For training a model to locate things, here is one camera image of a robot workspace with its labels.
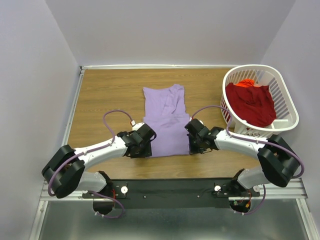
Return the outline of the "lavender t-shirt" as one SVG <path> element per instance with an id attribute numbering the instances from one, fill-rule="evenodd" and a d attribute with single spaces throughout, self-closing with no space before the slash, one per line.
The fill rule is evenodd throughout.
<path id="1" fill-rule="evenodd" d="M 189 154 L 189 139 L 185 125 L 190 120 L 186 113 L 185 88 L 174 84 L 168 88 L 143 88 L 145 116 L 143 122 L 156 133 L 151 142 L 153 158 Z"/>

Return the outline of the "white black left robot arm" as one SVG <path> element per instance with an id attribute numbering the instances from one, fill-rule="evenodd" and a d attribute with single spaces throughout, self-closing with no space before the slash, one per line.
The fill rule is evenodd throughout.
<path id="1" fill-rule="evenodd" d="M 87 170 L 115 158 L 150 157 L 151 142 L 156 137 L 156 132 L 149 125 L 137 123 L 131 131 L 121 131 L 109 140 L 91 146 L 61 146 L 41 171 L 48 184 L 49 196 L 62 199 L 74 191 L 91 191 L 101 198 L 107 197 L 111 185 L 106 174 Z"/>

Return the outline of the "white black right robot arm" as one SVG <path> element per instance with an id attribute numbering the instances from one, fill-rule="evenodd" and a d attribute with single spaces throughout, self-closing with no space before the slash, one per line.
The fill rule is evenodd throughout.
<path id="1" fill-rule="evenodd" d="M 302 161 L 279 135 L 249 137 L 222 127 L 208 129 L 193 118 L 186 125 L 190 154 L 203 154 L 207 150 L 225 150 L 252 157 L 259 162 L 254 168 L 243 168 L 221 188 L 228 197 L 242 197 L 255 186 L 273 184 L 285 188 L 291 179 L 304 172 Z"/>

